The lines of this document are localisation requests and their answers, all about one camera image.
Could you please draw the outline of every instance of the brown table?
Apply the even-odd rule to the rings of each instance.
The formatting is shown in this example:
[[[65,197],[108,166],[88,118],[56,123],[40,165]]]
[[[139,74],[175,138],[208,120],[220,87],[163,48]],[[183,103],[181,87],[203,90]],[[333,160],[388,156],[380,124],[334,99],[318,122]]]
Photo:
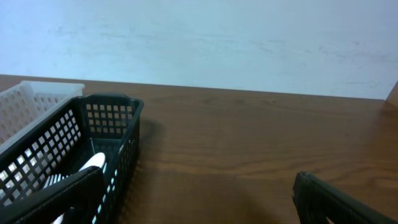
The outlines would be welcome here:
[[[398,220],[398,109],[381,100],[77,82],[143,99],[142,157],[121,223],[298,223],[300,170]]]

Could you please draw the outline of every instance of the wooden table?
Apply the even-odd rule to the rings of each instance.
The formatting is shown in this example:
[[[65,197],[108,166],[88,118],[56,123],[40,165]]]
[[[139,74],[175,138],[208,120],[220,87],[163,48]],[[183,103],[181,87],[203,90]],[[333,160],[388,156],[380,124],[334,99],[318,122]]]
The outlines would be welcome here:
[[[398,220],[398,109],[381,100],[12,76],[0,90],[21,80],[145,101],[120,223],[298,223],[300,170]]]

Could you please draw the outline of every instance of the wall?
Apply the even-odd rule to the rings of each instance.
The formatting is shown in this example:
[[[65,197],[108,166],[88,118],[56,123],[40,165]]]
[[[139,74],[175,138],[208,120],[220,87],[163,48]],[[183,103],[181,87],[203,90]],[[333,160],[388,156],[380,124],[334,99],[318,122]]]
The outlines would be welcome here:
[[[0,0],[0,73],[385,99],[396,0]]]

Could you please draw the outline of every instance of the black object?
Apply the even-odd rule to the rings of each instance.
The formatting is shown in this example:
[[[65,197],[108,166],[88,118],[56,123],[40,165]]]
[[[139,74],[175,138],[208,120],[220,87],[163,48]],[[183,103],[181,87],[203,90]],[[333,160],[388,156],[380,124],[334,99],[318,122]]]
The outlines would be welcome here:
[[[108,222],[139,156],[143,107],[125,95],[79,96],[0,154],[0,223],[64,212],[64,222]],[[98,152],[106,156],[103,169],[78,172]],[[52,174],[69,177],[41,189]]]
[[[334,189],[308,172],[299,172],[293,186],[293,202],[301,224],[398,222]]]

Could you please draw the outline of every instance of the white plastic basket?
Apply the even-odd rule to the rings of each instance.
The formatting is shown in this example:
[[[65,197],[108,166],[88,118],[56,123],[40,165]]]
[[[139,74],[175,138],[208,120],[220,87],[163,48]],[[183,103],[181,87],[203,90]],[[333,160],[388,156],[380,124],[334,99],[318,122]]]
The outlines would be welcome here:
[[[84,84],[31,82],[0,93],[0,153],[70,98],[81,96]]]

